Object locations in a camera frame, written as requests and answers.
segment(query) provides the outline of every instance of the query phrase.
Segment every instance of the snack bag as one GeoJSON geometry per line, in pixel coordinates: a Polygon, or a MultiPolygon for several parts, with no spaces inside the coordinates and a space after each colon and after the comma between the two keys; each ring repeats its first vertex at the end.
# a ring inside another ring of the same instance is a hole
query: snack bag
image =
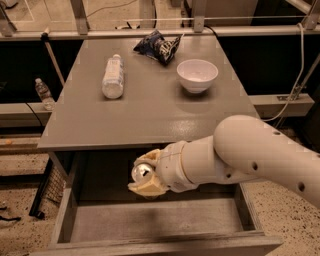
{"type": "Polygon", "coordinates": [[[162,34],[155,30],[150,35],[143,38],[135,47],[134,51],[146,55],[149,58],[158,60],[164,66],[168,65],[174,54],[178,50],[181,37],[172,41],[166,41],[162,34]]]}

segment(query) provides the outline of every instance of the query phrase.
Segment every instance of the white bowl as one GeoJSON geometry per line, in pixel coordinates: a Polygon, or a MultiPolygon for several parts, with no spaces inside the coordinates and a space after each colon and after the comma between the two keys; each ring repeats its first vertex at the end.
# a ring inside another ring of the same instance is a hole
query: white bowl
{"type": "Polygon", "coordinates": [[[181,85],[191,93],[207,90],[218,75],[218,68],[205,60],[186,60],[177,67],[181,85]]]}

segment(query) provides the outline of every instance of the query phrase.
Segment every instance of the label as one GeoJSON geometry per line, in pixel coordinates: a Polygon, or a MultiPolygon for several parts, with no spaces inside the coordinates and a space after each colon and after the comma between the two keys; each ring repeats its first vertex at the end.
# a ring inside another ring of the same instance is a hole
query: label
{"type": "Polygon", "coordinates": [[[105,78],[107,79],[119,79],[120,76],[120,60],[109,59],[105,78]]]}

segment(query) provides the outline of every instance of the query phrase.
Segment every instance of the plastic bottle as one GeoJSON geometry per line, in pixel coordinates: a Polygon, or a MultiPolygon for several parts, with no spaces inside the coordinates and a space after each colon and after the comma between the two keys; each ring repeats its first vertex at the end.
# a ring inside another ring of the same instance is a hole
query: plastic bottle
{"type": "Polygon", "coordinates": [[[120,55],[115,54],[108,59],[102,79],[102,92],[109,99],[117,99],[123,94],[123,85],[123,59],[120,55]]]}
{"type": "Polygon", "coordinates": [[[37,78],[35,80],[35,82],[36,82],[35,89],[36,89],[41,101],[44,104],[44,108],[46,110],[53,110],[54,105],[55,105],[55,101],[52,98],[52,94],[50,92],[49,87],[40,78],[37,78]]]}

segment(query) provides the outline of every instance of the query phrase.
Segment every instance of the metal bar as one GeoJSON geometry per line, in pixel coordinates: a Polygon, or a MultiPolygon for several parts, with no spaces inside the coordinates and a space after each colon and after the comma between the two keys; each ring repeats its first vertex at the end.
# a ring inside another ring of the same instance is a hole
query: metal bar
{"type": "Polygon", "coordinates": [[[80,35],[87,35],[89,31],[89,24],[87,21],[86,12],[82,0],[70,0],[73,9],[73,14],[76,19],[78,33],[80,35]]]}
{"type": "Polygon", "coordinates": [[[280,117],[279,120],[278,120],[278,122],[276,122],[276,124],[274,124],[273,127],[276,128],[276,129],[280,129],[280,128],[283,126],[283,124],[284,124],[284,122],[285,122],[286,120],[287,120],[287,117],[286,117],[286,116],[280,117]]]}
{"type": "Polygon", "coordinates": [[[47,28],[44,33],[42,33],[42,36],[41,36],[41,39],[44,41],[44,44],[48,50],[48,53],[50,55],[50,58],[51,58],[51,61],[53,63],[53,66],[56,70],[56,73],[60,79],[60,83],[62,85],[62,87],[64,87],[64,84],[65,84],[65,81],[64,81],[64,78],[62,76],[62,73],[61,73],[61,70],[60,70],[60,67],[59,67],[59,64],[57,62],[57,59],[56,59],[56,56],[54,55],[54,52],[52,50],[52,47],[51,47],[51,44],[49,42],[49,28],[47,28]]]}
{"type": "Polygon", "coordinates": [[[43,131],[39,120],[37,120],[35,114],[41,120],[42,125],[46,125],[51,111],[45,110],[43,103],[29,103],[34,113],[30,111],[29,107],[25,103],[3,103],[0,104],[0,119],[1,130],[5,128],[13,127],[38,127],[39,131],[43,131]]]}
{"type": "MultiPolygon", "coordinates": [[[[300,33],[299,28],[296,25],[287,26],[234,26],[234,27],[214,27],[216,34],[219,37],[229,36],[289,36],[297,35],[300,33]]],[[[90,39],[106,39],[106,38],[141,38],[150,34],[153,29],[126,29],[126,30],[114,30],[114,31],[90,31],[87,35],[79,35],[76,31],[57,31],[50,32],[50,40],[90,40],[90,39]]],[[[184,34],[186,36],[197,36],[197,35],[211,35],[210,29],[204,29],[202,33],[195,33],[193,29],[182,28],[182,29],[168,29],[162,30],[162,34],[167,36],[175,36],[184,34]]],[[[39,34],[41,32],[19,32],[17,31],[12,37],[0,36],[0,41],[37,41],[41,40],[39,34]]],[[[305,35],[320,35],[320,25],[314,30],[306,30],[305,35]]]]}
{"type": "Polygon", "coordinates": [[[5,10],[2,8],[0,4],[0,32],[5,37],[11,37],[16,31],[16,27],[10,21],[7,16],[5,10]]]}
{"type": "Polygon", "coordinates": [[[44,173],[42,175],[41,183],[40,183],[40,185],[38,187],[36,196],[35,196],[34,201],[32,203],[32,206],[31,206],[31,209],[30,209],[30,212],[29,212],[29,216],[33,216],[33,217],[36,217],[38,219],[43,219],[44,218],[44,213],[39,211],[38,208],[39,208],[40,203],[41,203],[41,197],[42,197],[42,195],[44,193],[44,190],[45,190],[45,188],[47,186],[48,179],[49,179],[52,167],[53,167],[53,162],[49,158],[47,166],[46,166],[46,169],[45,169],[45,171],[44,171],[44,173]]]}
{"type": "Polygon", "coordinates": [[[0,139],[0,156],[16,154],[39,154],[41,150],[37,149],[40,137],[31,138],[10,138],[0,139]]]}
{"type": "Polygon", "coordinates": [[[296,7],[298,10],[300,10],[304,14],[307,14],[311,9],[311,5],[306,3],[303,0],[286,0],[286,2],[296,7]]]}
{"type": "Polygon", "coordinates": [[[153,28],[155,27],[155,3],[153,0],[140,0],[140,28],[153,28]]]}
{"type": "Polygon", "coordinates": [[[314,0],[308,15],[303,19],[302,25],[305,29],[315,29],[320,17],[320,0],[314,0]]]}
{"type": "Polygon", "coordinates": [[[203,31],[206,6],[207,0],[192,1],[192,17],[194,18],[193,29],[196,33],[201,33],[203,31]]]}
{"type": "MultiPolygon", "coordinates": [[[[270,118],[281,111],[286,104],[286,101],[282,100],[282,98],[287,99],[288,96],[289,94],[269,94],[250,95],[249,98],[261,118],[270,118]]],[[[307,93],[302,93],[299,100],[289,102],[281,116],[306,116],[313,105],[314,100],[307,93]]]]}
{"type": "Polygon", "coordinates": [[[296,100],[299,98],[299,95],[301,93],[301,91],[306,88],[306,84],[310,78],[310,76],[313,74],[314,70],[316,69],[316,67],[319,65],[320,63],[320,53],[318,54],[317,58],[315,59],[315,61],[312,63],[311,68],[309,69],[307,75],[305,76],[305,78],[303,79],[301,85],[298,87],[297,92],[294,95],[294,98],[292,100],[296,100]]]}

